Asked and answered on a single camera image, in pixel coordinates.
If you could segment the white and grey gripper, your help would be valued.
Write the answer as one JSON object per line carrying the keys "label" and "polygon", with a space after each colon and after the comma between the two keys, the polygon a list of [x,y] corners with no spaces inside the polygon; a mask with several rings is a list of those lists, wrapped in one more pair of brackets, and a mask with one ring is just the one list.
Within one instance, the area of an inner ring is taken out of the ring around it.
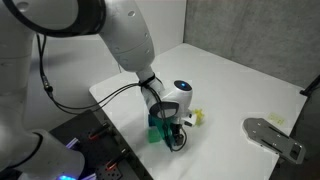
{"label": "white and grey gripper", "polygon": [[184,147],[188,135],[185,126],[193,127],[196,122],[196,115],[189,109],[181,109],[177,103],[161,102],[155,104],[151,108],[149,115],[159,118],[162,121],[168,121],[169,124],[164,123],[163,129],[171,129],[173,141],[170,141],[169,136],[165,135],[163,140],[167,147]]}

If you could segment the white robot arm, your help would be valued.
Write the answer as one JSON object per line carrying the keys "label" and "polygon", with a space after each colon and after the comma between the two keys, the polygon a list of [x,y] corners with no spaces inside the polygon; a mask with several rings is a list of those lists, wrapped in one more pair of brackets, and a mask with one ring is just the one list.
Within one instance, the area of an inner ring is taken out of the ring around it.
{"label": "white robot arm", "polygon": [[192,87],[183,80],[166,87],[152,68],[154,43],[136,0],[0,0],[0,169],[19,172],[19,180],[78,180],[83,174],[83,153],[46,130],[26,129],[23,119],[32,54],[43,53],[50,39],[89,36],[137,76],[170,150],[183,147],[181,130],[196,121]]}

